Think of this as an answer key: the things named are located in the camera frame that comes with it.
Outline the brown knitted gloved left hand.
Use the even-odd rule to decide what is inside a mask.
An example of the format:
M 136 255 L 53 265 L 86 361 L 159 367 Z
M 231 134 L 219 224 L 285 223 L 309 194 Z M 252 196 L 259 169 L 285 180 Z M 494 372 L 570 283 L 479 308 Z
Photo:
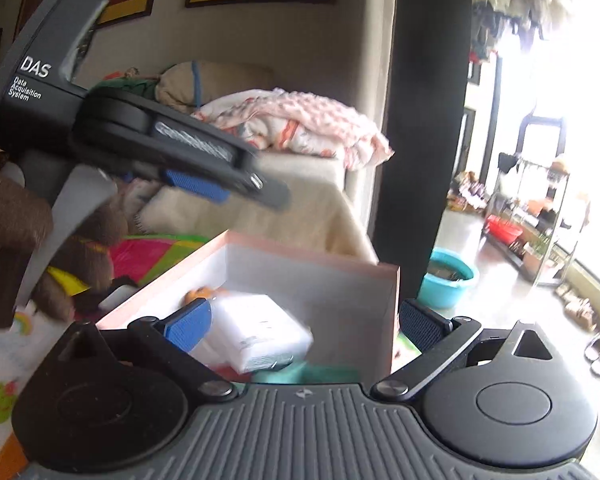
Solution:
M 96 292 L 114 279 L 109 249 L 128 232 L 117 181 L 102 170 L 29 152 L 0 150 L 0 330 L 27 304 L 72 322 L 73 300 L 50 269 Z

